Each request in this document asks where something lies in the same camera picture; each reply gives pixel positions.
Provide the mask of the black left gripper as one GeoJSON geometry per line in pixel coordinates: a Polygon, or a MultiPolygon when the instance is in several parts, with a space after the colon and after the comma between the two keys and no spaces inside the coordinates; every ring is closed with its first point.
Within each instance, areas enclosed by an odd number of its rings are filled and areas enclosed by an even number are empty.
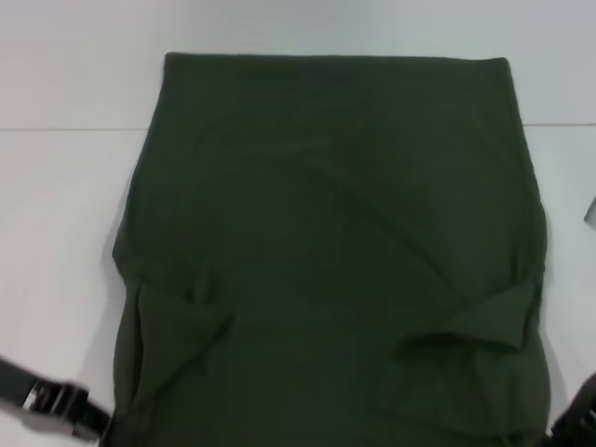
{"type": "Polygon", "coordinates": [[[102,441],[112,416],[88,398],[88,391],[51,381],[1,359],[1,401],[28,413],[67,421],[75,438],[102,441]]]}

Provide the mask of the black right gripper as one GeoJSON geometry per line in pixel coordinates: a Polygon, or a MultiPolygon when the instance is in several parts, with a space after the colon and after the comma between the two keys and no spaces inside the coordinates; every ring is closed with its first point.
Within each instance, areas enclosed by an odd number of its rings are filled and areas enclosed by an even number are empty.
{"type": "Polygon", "coordinates": [[[588,445],[588,431],[584,416],[595,406],[596,373],[593,373],[578,389],[569,408],[551,428],[548,446],[579,447],[588,445]]]}

